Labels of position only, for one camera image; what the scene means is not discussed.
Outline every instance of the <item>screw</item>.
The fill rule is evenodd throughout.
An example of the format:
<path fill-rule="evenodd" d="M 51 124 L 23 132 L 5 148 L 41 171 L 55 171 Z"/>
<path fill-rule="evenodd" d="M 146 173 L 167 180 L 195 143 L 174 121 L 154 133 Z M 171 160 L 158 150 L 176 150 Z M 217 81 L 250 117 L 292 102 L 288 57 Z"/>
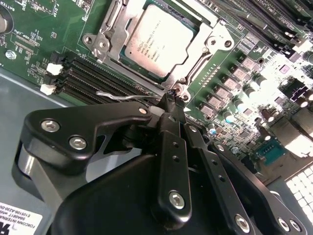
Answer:
<path fill-rule="evenodd" d="M 183 197 L 177 192 L 170 193 L 170 202 L 178 210 L 181 210 L 185 206 Z"/>
<path fill-rule="evenodd" d="M 301 232 L 300 226 L 294 220 L 291 219 L 290 223 L 298 232 Z"/>
<path fill-rule="evenodd" d="M 69 145 L 76 150 L 82 150 L 87 147 L 86 141 L 81 137 L 71 138 L 69 140 Z"/>
<path fill-rule="evenodd" d="M 60 125 L 56 121 L 46 120 L 41 123 L 41 128 L 47 132 L 57 132 Z"/>
<path fill-rule="evenodd" d="M 221 146 L 220 144 L 217 145 L 217 148 L 218 148 L 220 151 L 222 151 L 222 152 L 225 151 L 224 148 L 223 148 L 223 146 Z"/>
<path fill-rule="evenodd" d="M 7 50 L 5 52 L 5 57 L 8 58 L 9 60 L 15 60 L 16 59 L 16 53 L 12 50 Z"/>
<path fill-rule="evenodd" d="M 189 126 L 190 130 L 192 130 L 193 132 L 197 132 L 197 129 L 194 126 Z"/>
<path fill-rule="evenodd" d="M 248 222 L 239 214 L 235 216 L 236 224 L 241 228 L 241 230 L 248 234 L 250 232 L 250 226 Z"/>
<path fill-rule="evenodd" d="M 288 226 L 288 224 L 282 219 L 282 218 L 278 218 L 278 222 L 280 224 L 280 226 L 286 231 L 289 232 L 290 228 Z"/>
<path fill-rule="evenodd" d="M 231 152 L 232 152 L 233 154 L 237 154 L 237 153 L 239 153 L 239 148 L 234 147 L 234 148 L 231 149 Z"/>
<path fill-rule="evenodd" d="M 145 109 L 139 109 L 139 112 L 141 112 L 142 114 L 147 114 L 147 110 L 145 110 Z"/>

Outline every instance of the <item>dimm slot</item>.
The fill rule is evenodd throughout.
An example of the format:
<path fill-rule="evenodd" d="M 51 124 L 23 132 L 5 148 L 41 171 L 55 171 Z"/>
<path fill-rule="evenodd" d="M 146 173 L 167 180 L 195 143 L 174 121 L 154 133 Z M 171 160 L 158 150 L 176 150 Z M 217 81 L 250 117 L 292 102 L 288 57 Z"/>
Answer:
<path fill-rule="evenodd" d="M 229 5 L 232 3 L 232 0 L 224 0 L 224 1 L 227 2 L 227 4 L 229 4 Z M 267 14 L 266 11 L 264 11 L 259 6 L 255 5 L 255 3 L 249 2 L 248 0 L 237 0 L 237 2 L 240 5 L 242 5 L 244 8 L 246 8 L 246 10 L 248 10 L 249 12 L 252 12 L 252 14 L 255 15 L 258 19 L 265 22 L 269 27 L 271 27 L 273 29 L 273 31 L 275 33 L 280 34 L 281 37 L 284 37 L 287 40 L 291 40 L 292 38 L 288 35 L 292 35 L 293 37 L 295 37 L 297 35 L 296 32 L 294 32 L 294 31 L 290 30 L 289 28 L 284 27 L 284 26 L 280 25 L 279 23 L 277 23 L 276 21 L 274 21 Z"/>

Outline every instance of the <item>white label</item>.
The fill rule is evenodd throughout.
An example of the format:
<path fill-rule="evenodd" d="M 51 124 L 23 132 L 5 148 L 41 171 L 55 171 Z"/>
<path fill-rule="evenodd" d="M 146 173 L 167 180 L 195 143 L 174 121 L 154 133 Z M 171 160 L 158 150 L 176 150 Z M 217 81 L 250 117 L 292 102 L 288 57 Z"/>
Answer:
<path fill-rule="evenodd" d="M 34 235 L 42 215 L 0 202 L 0 235 Z"/>

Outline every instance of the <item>capacitor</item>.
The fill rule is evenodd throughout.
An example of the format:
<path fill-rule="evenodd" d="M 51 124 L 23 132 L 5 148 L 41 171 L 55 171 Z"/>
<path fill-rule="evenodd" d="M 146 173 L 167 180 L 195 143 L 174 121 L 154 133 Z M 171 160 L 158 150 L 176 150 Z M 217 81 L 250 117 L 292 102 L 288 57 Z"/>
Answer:
<path fill-rule="evenodd" d="M 274 121 L 274 117 L 272 116 L 272 114 L 267 110 L 267 109 L 263 109 L 261 111 L 261 114 L 263 116 L 263 118 L 268 121 L 268 122 L 272 122 Z"/>
<path fill-rule="evenodd" d="M 308 57 L 307 57 L 307 61 L 311 64 L 313 64 L 313 53 L 311 53 Z"/>
<path fill-rule="evenodd" d="M 246 110 L 246 105 L 242 99 L 235 100 L 234 105 L 239 112 L 244 112 Z"/>
<path fill-rule="evenodd" d="M 299 97 L 299 98 L 297 99 L 296 103 L 297 103 L 298 105 L 300 105 L 301 108 L 307 107 L 307 105 L 309 104 L 309 103 L 307 102 L 307 100 L 306 100 L 305 98 L 303 98 L 303 97 Z"/>
<path fill-rule="evenodd" d="M 233 116 L 231 111 L 226 111 L 223 113 L 223 117 L 227 123 L 233 123 L 235 121 L 235 117 Z"/>
<path fill-rule="evenodd" d="M 312 90 L 307 90 L 305 93 L 304 93 L 304 97 L 306 99 L 308 99 L 309 101 L 312 101 L 313 100 L 313 91 Z"/>
<path fill-rule="evenodd" d="M 209 133 L 211 135 L 215 135 L 216 134 L 216 129 L 215 129 L 215 125 L 213 123 L 210 123 L 207 128 L 209 129 Z"/>
<path fill-rule="evenodd" d="M 265 141 L 269 141 L 272 138 L 270 133 L 264 127 L 259 127 L 258 130 Z"/>
<path fill-rule="evenodd" d="M 263 76 L 256 78 L 255 82 L 256 82 L 256 84 L 259 85 L 260 88 L 268 87 L 268 80 Z"/>
<path fill-rule="evenodd" d="M 257 96 L 257 92 L 256 90 L 254 90 L 253 88 L 249 87 L 245 90 L 246 95 L 250 98 L 250 99 L 255 99 Z"/>

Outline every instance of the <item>black memory slot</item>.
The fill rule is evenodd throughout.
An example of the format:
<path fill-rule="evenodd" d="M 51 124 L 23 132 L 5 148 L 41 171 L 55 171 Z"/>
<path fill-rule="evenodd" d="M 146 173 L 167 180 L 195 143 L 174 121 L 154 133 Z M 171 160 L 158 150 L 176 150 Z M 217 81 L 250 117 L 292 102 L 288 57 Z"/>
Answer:
<path fill-rule="evenodd" d="M 232 0 L 224 0 L 224 2 L 235 7 L 235 4 L 232 3 Z M 286 33 L 288 33 L 289 35 L 293 35 L 294 37 L 297 35 L 296 32 L 285 26 L 280 25 L 278 22 L 273 20 L 266 11 L 264 11 L 260 6 L 256 5 L 255 3 L 248 0 L 236 0 L 236 2 L 243 6 L 247 11 L 251 12 L 259 20 L 265 22 L 270 28 L 272 28 L 273 32 L 280 34 L 281 37 L 290 40 L 291 37 L 287 36 Z"/>
<path fill-rule="evenodd" d="M 307 0 L 294 0 L 295 3 L 302 7 L 305 11 L 313 11 L 313 2 Z"/>

